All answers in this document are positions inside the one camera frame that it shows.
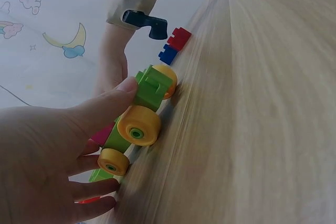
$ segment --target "green wheel hub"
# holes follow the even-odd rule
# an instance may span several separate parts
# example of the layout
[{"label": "green wheel hub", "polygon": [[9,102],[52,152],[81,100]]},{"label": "green wheel hub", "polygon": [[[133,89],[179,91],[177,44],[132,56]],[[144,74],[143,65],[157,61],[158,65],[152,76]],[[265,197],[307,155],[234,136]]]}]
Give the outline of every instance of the green wheel hub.
[{"label": "green wheel hub", "polygon": [[138,128],[132,128],[130,130],[130,134],[133,138],[135,139],[141,139],[143,138],[144,134],[142,132],[142,130],[138,129]]}]

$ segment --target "fingernail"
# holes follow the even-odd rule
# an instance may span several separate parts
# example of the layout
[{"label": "fingernail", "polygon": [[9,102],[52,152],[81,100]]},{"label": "fingernail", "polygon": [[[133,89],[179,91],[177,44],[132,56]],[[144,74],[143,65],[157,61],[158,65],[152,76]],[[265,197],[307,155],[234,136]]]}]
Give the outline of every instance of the fingernail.
[{"label": "fingernail", "polygon": [[131,92],[138,88],[138,83],[134,77],[127,77],[122,83],[120,83],[116,90]]}]

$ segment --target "red toy block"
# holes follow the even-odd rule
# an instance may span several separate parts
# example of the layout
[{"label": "red toy block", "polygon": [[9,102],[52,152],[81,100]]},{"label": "red toy block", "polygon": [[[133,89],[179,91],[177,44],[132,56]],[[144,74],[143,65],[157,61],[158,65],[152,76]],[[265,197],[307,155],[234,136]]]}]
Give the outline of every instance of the red toy block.
[{"label": "red toy block", "polygon": [[94,201],[96,201],[98,199],[100,199],[100,197],[95,197],[95,198],[92,198],[92,199],[82,200],[82,201],[80,201],[78,203],[80,203],[80,204],[86,204],[86,203],[94,202]]},{"label": "red toy block", "polygon": [[176,51],[181,51],[184,45],[187,43],[191,37],[191,33],[187,30],[180,28],[175,28],[173,31],[174,37],[169,37],[167,43],[170,47],[174,48]]}]

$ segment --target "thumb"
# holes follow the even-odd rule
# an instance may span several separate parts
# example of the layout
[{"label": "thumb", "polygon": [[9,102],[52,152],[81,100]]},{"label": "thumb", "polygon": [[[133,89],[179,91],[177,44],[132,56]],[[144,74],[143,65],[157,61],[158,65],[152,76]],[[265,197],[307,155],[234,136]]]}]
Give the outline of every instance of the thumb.
[{"label": "thumb", "polygon": [[86,137],[91,137],[110,125],[131,105],[137,89],[136,79],[128,77],[112,91],[69,109],[69,116]]}]

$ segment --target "dark blue toy piece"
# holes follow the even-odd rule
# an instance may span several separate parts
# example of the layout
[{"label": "dark blue toy piece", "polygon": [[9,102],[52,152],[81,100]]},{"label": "dark blue toy piece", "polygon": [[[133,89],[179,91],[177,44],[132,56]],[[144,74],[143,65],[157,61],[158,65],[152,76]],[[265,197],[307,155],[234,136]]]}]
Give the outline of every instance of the dark blue toy piece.
[{"label": "dark blue toy piece", "polygon": [[122,16],[122,21],[133,26],[144,27],[150,26],[149,37],[152,39],[167,39],[167,20],[147,16],[143,12],[127,10]]},{"label": "dark blue toy piece", "polygon": [[167,44],[164,45],[163,49],[164,52],[159,53],[159,58],[162,62],[170,66],[178,52]]}]

